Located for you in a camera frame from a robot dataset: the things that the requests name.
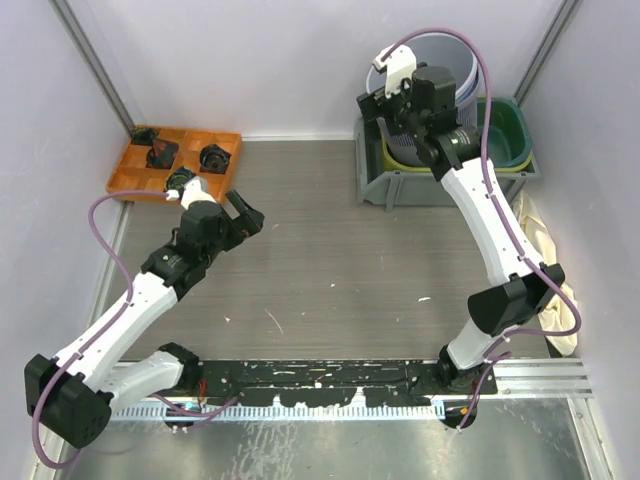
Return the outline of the green translucent basin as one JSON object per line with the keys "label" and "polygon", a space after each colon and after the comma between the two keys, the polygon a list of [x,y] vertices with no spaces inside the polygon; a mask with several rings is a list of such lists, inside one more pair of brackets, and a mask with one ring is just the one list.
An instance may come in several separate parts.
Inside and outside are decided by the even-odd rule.
{"label": "green translucent basin", "polygon": [[493,98],[488,135],[488,157],[497,172],[515,173],[532,158],[532,139],[520,107],[508,98]]}

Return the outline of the blue plastic bucket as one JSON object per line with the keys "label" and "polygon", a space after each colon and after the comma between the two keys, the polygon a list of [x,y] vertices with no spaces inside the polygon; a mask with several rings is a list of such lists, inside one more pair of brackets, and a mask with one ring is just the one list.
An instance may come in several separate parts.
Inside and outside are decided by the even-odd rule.
{"label": "blue plastic bucket", "polygon": [[481,70],[478,65],[473,65],[467,77],[456,89],[455,103],[458,108],[461,108],[464,102],[475,95],[476,88],[479,86],[480,82],[480,73]]}

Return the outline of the dark grey ribbed bin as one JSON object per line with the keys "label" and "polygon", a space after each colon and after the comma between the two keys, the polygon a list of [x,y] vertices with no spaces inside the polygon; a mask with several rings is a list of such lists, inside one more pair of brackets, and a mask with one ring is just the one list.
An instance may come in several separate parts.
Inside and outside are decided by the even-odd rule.
{"label": "dark grey ribbed bin", "polygon": [[[458,105],[457,122],[461,125],[477,125],[476,97],[470,97]],[[378,118],[377,124],[396,162],[407,167],[424,167],[418,159],[416,147],[408,134],[392,135],[383,118]]]}

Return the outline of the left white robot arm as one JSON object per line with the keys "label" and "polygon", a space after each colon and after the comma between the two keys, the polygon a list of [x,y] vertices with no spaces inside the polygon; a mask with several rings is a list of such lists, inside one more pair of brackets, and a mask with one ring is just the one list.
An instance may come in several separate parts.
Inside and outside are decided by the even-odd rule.
{"label": "left white robot arm", "polygon": [[238,213],[231,217],[197,181],[154,196],[183,208],[171,240],[153,251],[136,275],[126,277],[124,294],[74,342],[52,358],[34,356],[25,367],[35,444],[40,427],[46,427],[82,449],[101,434],[112,414],[157,392],[188,396],[201,386],[199,357],[174,342],[130,367],[118,370],[115,365],[155,320],[205,278],[220,253],[259,233],[264,216],[230,190],[226,197]]}

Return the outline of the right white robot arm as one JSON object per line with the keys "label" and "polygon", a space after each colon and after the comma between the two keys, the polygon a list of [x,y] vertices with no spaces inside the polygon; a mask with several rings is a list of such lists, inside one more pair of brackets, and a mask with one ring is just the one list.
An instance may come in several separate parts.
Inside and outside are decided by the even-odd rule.
{"label": "right white robot arm", "polygon": [[454,200],[484,261],[490,286],[467,300],[470,318],[436,363],[442,388],[459,394],[498,342],[541,313],[565,280],[530,245],[498,185],[484,142],[457,119],[455,82],[444,67],[420,64],[392,93],[383,88],[356,99],[364,123],[384,119],[410,136],[420,162]]}

